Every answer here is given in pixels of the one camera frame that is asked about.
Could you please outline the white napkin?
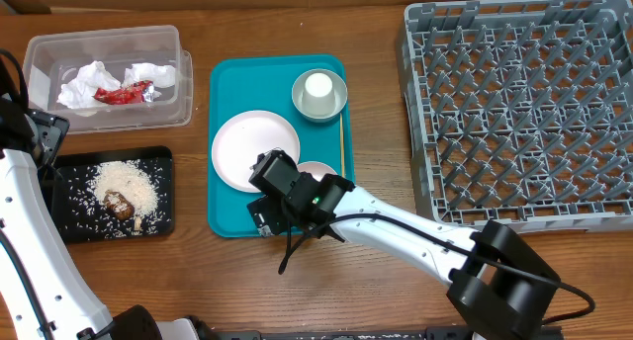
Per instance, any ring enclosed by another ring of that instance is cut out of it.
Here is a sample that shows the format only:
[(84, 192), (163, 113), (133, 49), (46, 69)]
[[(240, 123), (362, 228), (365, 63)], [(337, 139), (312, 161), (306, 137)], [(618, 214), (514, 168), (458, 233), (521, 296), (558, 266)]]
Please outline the white napkin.
[(82, 66), (77, 76), (61, 85), (57, 103), (69, 109), (87, 109), (104, 106), (94, 98), (98, 89), (114, 91), (120, 89), (122, 83), (109, 73), (102, 61), (93, 61)]
[(125, 70), (123, 86), (148, 80), (155, 88), (169, 88), (176, 83), (176, 69), (172, 65), (156, 65), (153, 63), (134, 63)]

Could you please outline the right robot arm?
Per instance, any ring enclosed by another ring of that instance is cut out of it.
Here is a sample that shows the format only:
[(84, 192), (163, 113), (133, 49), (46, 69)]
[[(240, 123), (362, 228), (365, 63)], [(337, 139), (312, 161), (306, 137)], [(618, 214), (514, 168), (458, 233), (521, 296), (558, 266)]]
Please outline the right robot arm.
[(255, 173), (250, 184), (308, 237), (328, 234), (374, 247), (430, 274), (473, 332), (485, 339), (534, 339), (556, 272), (511, 228), (443, 226), (388, 205), (351, 181), (326, 174)]

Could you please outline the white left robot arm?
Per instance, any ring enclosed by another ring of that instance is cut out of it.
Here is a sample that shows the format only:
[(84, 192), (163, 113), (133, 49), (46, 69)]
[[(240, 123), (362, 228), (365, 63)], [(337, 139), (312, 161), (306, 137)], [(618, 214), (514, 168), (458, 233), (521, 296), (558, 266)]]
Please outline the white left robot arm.
[(21, 339), (184, 339), (209, 335), (191, 317), (157, 322), (141, 305), (112, 315), (87, 286), (55, 227), (40, 180), (67, 119), (30, 108), (18, 60), (1, 52), (1, 295)]

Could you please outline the large white plate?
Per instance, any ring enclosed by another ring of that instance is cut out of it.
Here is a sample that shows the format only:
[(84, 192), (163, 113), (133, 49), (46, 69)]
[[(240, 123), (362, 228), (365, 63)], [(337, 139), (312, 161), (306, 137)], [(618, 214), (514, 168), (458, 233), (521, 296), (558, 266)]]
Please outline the large white plate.
[(226, 121), (214, 137), (211, 157), (218, 176), (230, 187), (258, 193), (249, 183), (257, 157), (273, 149), (284, 150), (297, 163), (301, 143), (292, 125), (281, 116), (262, 110), (238, 114)]

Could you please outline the red foil wrapper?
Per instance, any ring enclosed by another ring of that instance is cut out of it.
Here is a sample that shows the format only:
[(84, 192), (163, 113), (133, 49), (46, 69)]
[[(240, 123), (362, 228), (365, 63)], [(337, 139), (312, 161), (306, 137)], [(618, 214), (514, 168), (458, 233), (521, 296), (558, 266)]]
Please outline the red foil wrapper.
[(152, 81), (142, 80), (113, 91), (98, 88), (93, 98), (107, 105), (120, 106), (153, 102), (159, 96)]

